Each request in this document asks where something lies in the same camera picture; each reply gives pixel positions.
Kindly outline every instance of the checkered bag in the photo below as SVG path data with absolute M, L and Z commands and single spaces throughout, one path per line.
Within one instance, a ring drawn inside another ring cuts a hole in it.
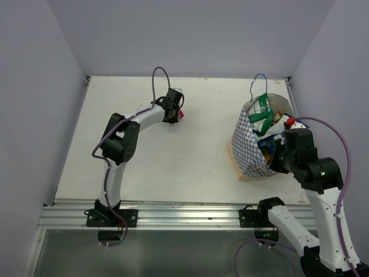
M 273 112 L 293 114 L 288 100 L 280 95 L 268 94 L 270 107 Z M 240 113 L 232 139 L 227 144 L 226 154 L 238 180 L 253 181 L 259 177 L 269 177 L 276 173 L 269 169 L 260 151 L 256 134 L 248 120 L 248 110 L 258 100 L 246 103 Z

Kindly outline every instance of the red object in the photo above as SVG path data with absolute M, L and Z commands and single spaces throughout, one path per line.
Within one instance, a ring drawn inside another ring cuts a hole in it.
M 182 117 L 184 117 L 184 113 L 181 110 L 179 110 L 178 119 L 181 119 Z
M 287 121 L 286 121 L 286 124 L 288 125 L 288 126 L 292 126 L 293 124 L 295 124 L 295 118 L 294 117 L 290 117 L 290 118 L 288 118 L 287 119 Z

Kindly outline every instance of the bag of groceries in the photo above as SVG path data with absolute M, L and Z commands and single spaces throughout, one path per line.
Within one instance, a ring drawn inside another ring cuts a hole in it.
M 243 105 L 226 154 L 236 178 L 257 180 L 276 173 L 269 169 L 275 142 L 284 137 L 284 123 L 293 114 L 286 98 L 265 93 Z

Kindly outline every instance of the white table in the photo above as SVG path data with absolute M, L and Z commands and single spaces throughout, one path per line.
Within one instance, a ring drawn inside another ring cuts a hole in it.
M 237 181 L 224 150 L 251 79 L 171 78 L 186 100 L 184 118 L 159 123 L 140 133 L 126 167 L 122 200 L 190 203 L 258 203 L 278 196 L 286 204 L 308 204 L 291 175 Z M 156 78 L 156 97 L 165 95 L 165 78 Z M 268 91 L 288 98 L 284 80 L 269 80 Z M 258 80 L 253 93 L 265 92 Z M 152 101 L 150 77 L 92 77 L 78 120 L 55 202 L 94 200 L 100 193 L 104 164 L 91 157 L 113 113 L 131 114 Z

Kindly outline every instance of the gray floor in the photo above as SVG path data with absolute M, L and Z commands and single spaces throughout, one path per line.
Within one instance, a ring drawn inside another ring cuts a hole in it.
M 107 251 L 98 246 L 97 231 L 50 230 L 35 276 L 235 276 L 235 251 L 252 237 L 249 231 L 131 231 Z M 304 276 L 297 254 L 285 252 L 296 276 Z M 238 269 L 240 276 L 293 276 L 284 257 L 257 244 L 241 250 Z

